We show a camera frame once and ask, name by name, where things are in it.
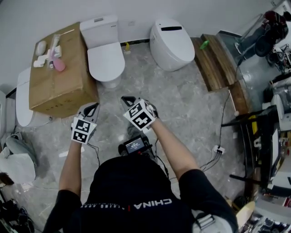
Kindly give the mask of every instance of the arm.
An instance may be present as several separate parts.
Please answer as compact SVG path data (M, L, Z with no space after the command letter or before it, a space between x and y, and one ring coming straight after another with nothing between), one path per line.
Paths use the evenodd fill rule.
M194 155L159 118L152 123L151 127L156 133L178 180L185 172L200 169Z
M81 196L81 143L71 142L61 175L59 190L69 190Z
M186 172L179 180L179 188L181 200L191 209L221 217L230 224L233 232L238 231L233 210L201 170Z
M52 233L63 228L72 213L82 204L81 195L81 146L71 141L68 156L65 160L59 183L59 192L43 233Z

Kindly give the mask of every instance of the smart toilet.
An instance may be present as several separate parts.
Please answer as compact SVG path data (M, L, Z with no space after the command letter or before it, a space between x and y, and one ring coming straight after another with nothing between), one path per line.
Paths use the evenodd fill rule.
M16 117L22 127L42 126L50 121L50 116L29 109L30 68L18 75L16 89Z
M80 23L88 48L90 74L106 88L118 86L125 67L117 21L116 15L108 15Z
M185 28L172 19L159 19L151 29L150 49L165 71L176 71L194 60L195 50Z

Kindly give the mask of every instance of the power strip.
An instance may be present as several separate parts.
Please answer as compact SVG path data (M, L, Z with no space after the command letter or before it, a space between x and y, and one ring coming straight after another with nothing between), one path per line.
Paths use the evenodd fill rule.
M213 147L213 152L214 153L219 153L219 154L223 155L225 153L225 151L226 151L225 148L222 148L222 147L220 147L218 145L215 145Z

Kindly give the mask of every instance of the glove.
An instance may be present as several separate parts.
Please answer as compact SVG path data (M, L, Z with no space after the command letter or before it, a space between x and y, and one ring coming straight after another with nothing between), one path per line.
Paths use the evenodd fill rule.
M159 118L159 114L158 114L158 111L157 111L155 105L151 104L148 100L145 100L145 102L150 106L150 108L154 112L155 117Z

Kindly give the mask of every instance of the toilet lid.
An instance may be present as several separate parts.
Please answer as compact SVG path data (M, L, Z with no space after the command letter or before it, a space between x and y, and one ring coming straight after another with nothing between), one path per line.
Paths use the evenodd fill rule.
M274 95L272 101L277 106L277 111L278 111L279 118L283 119L285 111L284 111L284 106L283 106L283 103L282 103L282 99L280 98L279 95Z
M89 49L88 62L90 74L101 82L116 79L125 67L119 42Z
M156 21L154 29L159 43L164 44L173 57L184 62L191 62L194 59L193 43L179 22L171 19L160 19Z
M16 116L23 127L29 125L34 111L29 109L29 82L18 86L16 89Z
M23 85L26 82L30 81L30 71L31 68L27 68L26 70L22 71L19 75L18 75L18 79L17 79L17 87Z

